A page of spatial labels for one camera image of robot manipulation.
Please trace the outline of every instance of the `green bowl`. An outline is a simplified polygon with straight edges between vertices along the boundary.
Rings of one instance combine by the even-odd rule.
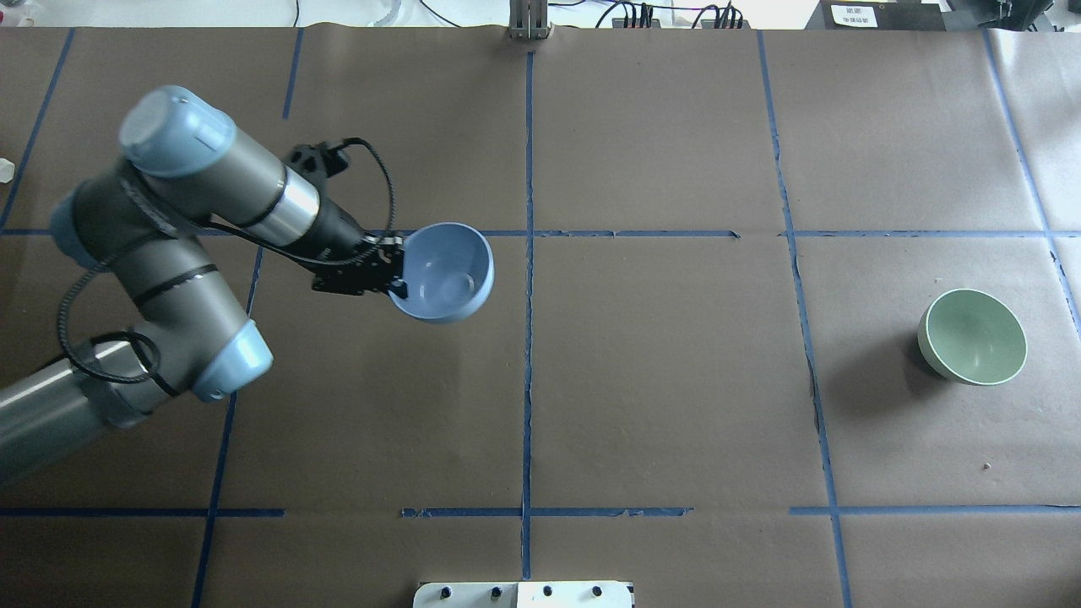
[[[974,386],[1012,380],[1028,358],[1017,317],[1005,304],[974,289],[939,295],[923,313],[918,338],[923,358],[935,371]]]

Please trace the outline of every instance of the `blue joint cap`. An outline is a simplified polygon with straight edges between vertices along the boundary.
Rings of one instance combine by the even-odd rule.
[[[237,125],[183,87],[166,84],[143,97],[120,124],[120,149],[155,177],[186,177],[222,159]]]
[[[263,375],[272,362],[267,343],[249,319],[199,374],[191,392],[205,402],[216,401]]]
[[[72,190],[53,210],[53,215],[49,220],[49,232],[53,235],[53,242],[65,255],[89,270],[97,265],[97,260],[86,251],[82,240],[79,239],[79,233],[75,229],[75,197],[78,191],[78,188]]]

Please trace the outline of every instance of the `white label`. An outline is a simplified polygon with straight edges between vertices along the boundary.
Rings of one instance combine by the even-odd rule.
[[[849,27],[878,27],[878,22],[875,21],[875,9],[870,6],[842,6],[840,4],[831,4],[829,8],[833,11],[833,23],[837,25],[846,25]]]

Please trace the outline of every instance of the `blue tape line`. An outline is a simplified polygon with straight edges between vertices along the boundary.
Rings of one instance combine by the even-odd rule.
[[[826,477],[826,495],[829,500],[830,520],[833,527],[833,548],[837,555],[837,570],[841,582],[841,598],[845,608],[852,608],[852,592],[849,585],[849,568],[844,557],[844,540],[841,537],[841,513],[837,507],[837,490],[833,485],[833,467],[829,457],[829,438],[826,436],[826,417],[822,408],[822,392],[818,385],[818,372],[815,368],[814,345],[811,341],[811,326],[808,320],[806,300],[803,294],[803,279],[800,277],[799,252],[796,249],[796,228],[788,200],[788,186],[780,170],[780,134],[777,131],[777,115],[773,106],[773,90],[770,85],[770,67],[765,54],[765,38],[762,30],[758,35],[759,62],[762,65],[762,87],[765,93],[765,109],[770,118],[770,135],[773,141],[773,160],[777,171],[777,188],[780,190],[782,210],[785,216],[785,236],[788,240],[788,254],[792,267],[792,280],[796,283],[796,302],[800,310],[800,330],[803,333],[803,352],[811,372],[812,396],[814,401],[815,423],[818,427],[818,447],[822,452],[822,468]]]
[[[285,516],[284,508],[219,508],[218,517],[271,517],[281,518]]]
[[[255,288],[259,285],[259,276],[263,274],[263,253],[266,250],[262,247],[255,250],[255,264],[252,268],[252,282],[248,287],[248,302],[244,304],[244,312],[252,316],[252,306],[255,304]]]
[[[522,415],[522,580],[533,576],[533,55],[525,55],[525,378]]]
[[[401,516],[406,519],[429,519],[433,517],[521,517],[522,510],[507,508],[403,508]]]
[[[0,517],[205,517],[205,508],[8,507]]]
[[[534,507],[536,517],[683,517],[691,506]]]
[[[293,107],[293,87],[296,84],[296,69],[301,66],[301,45],[304,42],[304,28],[296,29],[296,42],[293,44],[293,66],[289,70],[289,88],[285,89],[285,105],[281,109],[282,120],[289,120],[289,110]]]
[[[48,228],[8,228],[3,234],[10,237],[48,237],[52,235]]]
[[[1043,238],[1040,230],[796,230],[797,237]]]
[[[683,517],[694,511],[691,506],[534,506],[531,517]],[[521,508],[403,508],[401,516],[406,519],[430,519],[436,517],[520,517]]]
[[[0,508],[0,517],[206,517],[205,508],[23,506]],[[284,517],[284,508],[225,508],[218,517]]]
[[[485,237],[524,237],[528,236],[525,230],[480,230],[480,234]]]
[[[252,282],[248,290],[248,302],[244,310],[252,314],[255,303],[255,288],[259,281],[259,269],[263,266],[263,248],[255,252],[255,263],[252,264]],[[199,570],[196,573],[196,589],[191,594],[191,608],[198,608],[202,602],[203,583],[206,581],[206,566],[210,564],[210,550],[214,540],[214,523],[217,519],[217,505],[222,495],[222,480],[225,477],[225,464],[229,454],[229,437],[232,435],[232,420],[237,413],[237,393],[229,395],[229,407],[225,413],[225,425],[222,428],[222,446],[217,452],[217,467],[214,471],[214,486],[210,494],[210,508],[206,511],[206,527],[203,529],[203,544],[199,552]]]
[[[842,515],[973,515],[980,513],[1005,514],[1040,514],[1056,515],[1081,514],[1081,505],[1076,504],[934,504],[934,505],[892,505],[892,506],[842,506]],[[814,516],[829,515],[825,506],[793,506],[788,510],[790,515]]]
[[[537,237],[723,237],[739,238],[732,230],[536,230]]]
[[[1081,316],[1078,315],[1077,301],[1073,299],[1073,290],[1070,289],[1070,281],[1066,278],[1066,270],[1063,268],[1063,257],[1058,254],[1058,247],[1055,244],[1055,238],[1052,236],[1051,223],[1047,222],[1047,213],[1043,207],[1043,199],[1040,197],[1040,190],[1036,187],[1036,180],[1032,177],[1032,171],[1028,163],[1028,155],[1025,154],[1025,146],[1020,143],[1020,136],[1017,134],[1017,124],[1014,122],[1013,111],[1010,109],[1010,103],[1006,101],[1005,90],[1002,88],[1002,78],[999,76],[999,65],[995,61],[995,50],[991,48],[991,37],[986,29],[980,30],[984,35],[984,48],[987,50],[987,61],[991,66],[991,80],[995,82],[995,92],[999,96],[999,103],[1002,105],[1002,113],[1005,115],[1006,124],[1010,127],[1010,137],[1013,140],[1014,148],[1017,149],[1017,159],[1020,160],[1022,173],[1025,175],[1025,183],[1028,184],[1028,189],[1032,194],[1032,200],[1036,201],[1036,210],[1040,214],[1040,225],[1043,227],[1043,234],[1047,238],[1047,247],[1051,249],[1051,257],[1055,264],[1055,269],[1058,272],[1058,282],[1063,286],[1063,294],[1066,296],[1066,305],[1070,309],[1070,317],[1073,319],[1073,331],[1077,332],[1078,338],[1081,339]]]
[[[75,39],[75,28],[68,28],[67,38],[64,39],[64,48],[61,49],[61,56],[56,60],[56,67],[53,68],[53,78],[49,81],[49,89],[45,90],[45,97],[41,101],[41,108],[38,109],[38,118],[34,121],[34,129],[30,129],[30,136],[26,141],[26,148],[23,149],[23,158],[18,161],[18,168],[15,169],[15,179],[11,183],[11,189],[8,190],[8,200],[4,202],[3,211],[0,211],[0,234],[3,234],[4,225],[8,224],[8,216],[11,215],[11,210],[15,204],[15,197],[18,195],[18,186],[23,183],[23,173],[26,171],[26,166],[30,161],[30,153],[34,151],[34,144],[38,141],[38,133],[41,131],[41,123],[45,119],[45,111],[49,109],[49,102],[53,98],[53,92],[56,91],[56,82],[61,79],[61,72],[64,70],[64,62],[67,61],[68,51],[71,50],[71,40]]]

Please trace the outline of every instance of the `blue bowl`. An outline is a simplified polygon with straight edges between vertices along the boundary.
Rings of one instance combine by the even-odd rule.
[[[402,313],[429,323],[461,321],[492,293],[492,247],[465,224],[426,226],[405,239],[402,280],[409,286],[409,298],[390,294]]]

